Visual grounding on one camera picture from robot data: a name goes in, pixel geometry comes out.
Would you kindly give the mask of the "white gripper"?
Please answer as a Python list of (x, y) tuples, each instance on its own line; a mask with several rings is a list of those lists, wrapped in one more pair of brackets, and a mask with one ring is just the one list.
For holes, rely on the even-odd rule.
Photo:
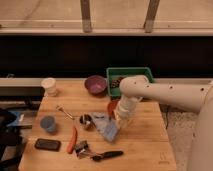
[(121, 96), (114, 114), (115, 122), (118, 129), (121, 128), (121, 118), (124, 120), (124, 128), (128, 127), (132, 122), (132, 115), (136, 109), (137, 104), (142, 100), (141, 97), (127, 97), (125, 95)]

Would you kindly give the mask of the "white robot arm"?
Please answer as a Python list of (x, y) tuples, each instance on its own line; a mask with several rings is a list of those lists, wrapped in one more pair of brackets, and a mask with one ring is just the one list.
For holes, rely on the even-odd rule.
[(198, 113), (187, 171), (213, 171), (213, 84), (150, 83), (139, 75), (124, 78), (119, 89), (121, 99), (115, 109), (119, 128), (127, 125), (142, 98)]

